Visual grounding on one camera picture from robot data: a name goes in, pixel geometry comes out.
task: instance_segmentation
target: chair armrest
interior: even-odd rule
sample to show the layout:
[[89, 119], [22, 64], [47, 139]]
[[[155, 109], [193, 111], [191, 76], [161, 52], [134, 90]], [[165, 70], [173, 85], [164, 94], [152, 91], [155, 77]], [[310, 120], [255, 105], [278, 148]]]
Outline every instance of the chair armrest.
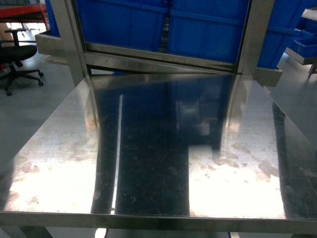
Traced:
[[21, 29], [10, 29], [10, 30], [5, 30], [5, 33], [11, 33], [13, 36], [13, 41], [15, 46], [19, 46], [19, 40], [18, 40], [18, 32], [19, 31], [26, 31], [26, 29], [21, 28]]

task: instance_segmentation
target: chair wheel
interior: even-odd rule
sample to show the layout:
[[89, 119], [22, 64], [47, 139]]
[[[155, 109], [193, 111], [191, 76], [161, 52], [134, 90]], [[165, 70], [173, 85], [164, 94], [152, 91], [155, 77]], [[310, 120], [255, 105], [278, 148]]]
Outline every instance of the chair wheel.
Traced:
[[7, 96], [11, 96], [12, 95], [12, 93], [10, 92], [10, 91], [5, 91], [5, 94], [7, 95]]

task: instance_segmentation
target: smudge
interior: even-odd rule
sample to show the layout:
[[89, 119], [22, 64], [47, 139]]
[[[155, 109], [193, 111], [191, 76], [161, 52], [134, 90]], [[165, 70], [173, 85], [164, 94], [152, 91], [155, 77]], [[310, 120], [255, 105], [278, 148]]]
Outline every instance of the smudge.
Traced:
[[257, 160], [257, 161], [260, 161], [260, 159], [259, 159], [257, 156], [255, 156], [255, 155], [251, 155], [251, 157], [252, 157], [253, 159]]
[[32, 163], [30, 161], [25, 163], [22, 166], [22, 171], [25, 172], [25, 173], [28, 173], [30, 171], [31, 166], [32, 166]]
[[168, 167], [167, 169], [170, 171], [172, 175], [178, 175], [178, 173], [180, 172], [177, 171], [174, 167]]
[[97, 200], [100, 197], [101, 192], [99, 190], [94, 192], [94, 199]]
[[200, 160], [200, 158], [197, 156], [193, 156], [193, 160]]
[[232, 158], [232, 159], [238, 159], [239, 158], [239, 156], [237, 156], [236, 154], [231, 153], [231, 152], [226, 152], [225, 154], [226, 154], [227, 158]]
[[37, 203], [39, 204], [39, 200], [37, 197], [32, 197], [32, 199], [28, 202], [29, 205], [31, 205], [32, 203]]
[[216, 171], [216, 169], [211, 165], [208, 166], [208, 169], [210, 169], [211, 171]]
[[21, 182], [24, 181], [26, 179], [26, 177], [19, 177], [16, 180], [14, 180], [15, 182]]
[[9, 200], [16, 200], [19, 197], [19, 193], [10, 191]]
[[227, 159], [215, 160], [214, 162], [216, 163], [216, 165], [219, 165], [219, 166], [227, 164], [231, 167], [235, 167], [235, 168], [239, 167], [239, 165], [236, 162], [233, 162]]
[[33, 166], [30, 169], [30, 173], [38, 173], [40, 171], [40, 168], [38, 166]]
[[237, 149], [237, 150], [241, 150], [243, 151], [244, 153], [247, 153], [247, 154], [251, 154], [251, 151], [248, 150], [246, 147], [244, 147], [243, 145], [240, 145], [239, 143], [234, 143], [231, 145], [233, 148]]
[[312, 171], [310, 170], [305, 170], [304, 168], [300, 167], [299, 171], [303, 172], [306, 176], [308, 177], [312, 177], [312, 178], [317, 178], [317, 175], [314, 174]]
[[272, 167], [272, 165], [267, 161], [263, 161], [262, 163], [260, 163], [259, 168], [263, 171], [263, 173], [268, 178], [271, 178], [271, 175], [273, 175], [275, 177], [279, 177], [278, 169]]
[[40, 168], [38, 166], [32, 166], [32, 162], [27, 162], [22, 166], [22, 171], [25, 173], [38, 173]]

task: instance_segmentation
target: metal post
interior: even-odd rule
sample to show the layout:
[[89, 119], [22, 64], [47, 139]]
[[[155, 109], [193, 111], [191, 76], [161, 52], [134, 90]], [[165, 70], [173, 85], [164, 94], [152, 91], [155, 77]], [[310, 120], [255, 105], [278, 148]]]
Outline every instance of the metal post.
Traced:
[[275, 0], [250, 0], [236, 73], [255, 75]]
[[86, 66], [85, 43], [74, 0], [51, 0], [60, 37], [75, 86], [90, 73]]

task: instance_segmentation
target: reflective metal surface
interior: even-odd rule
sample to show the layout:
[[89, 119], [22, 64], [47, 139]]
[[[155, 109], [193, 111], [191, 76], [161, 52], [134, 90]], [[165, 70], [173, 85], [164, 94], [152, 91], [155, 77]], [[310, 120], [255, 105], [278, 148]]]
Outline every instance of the reflective metal surface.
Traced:
[[227, 62], [199, 59], [158, 52], [143, 51], [124, 47], [86, 43], [86, 48], [90, 52], [105, 53], [118, 56], [130, 56], [145, 60], [157, 60], [158, 62], [176, 63], [184, 66], [202, 67], [214, 70], [233, 72], [235, 65]]
[[217, 73], [230, 74], [207, 68], [185, 66], [176, 63], [157, 62], [148, 59], [136, 59], [125, 56], [114, 56], [101, 53], [85, 53], [86, 64], [100, 66], [112, 71], [138, 73]]
[[241, 75], [86, 79], [0, 178], [3, 225], [317, 234], [316, 151]]

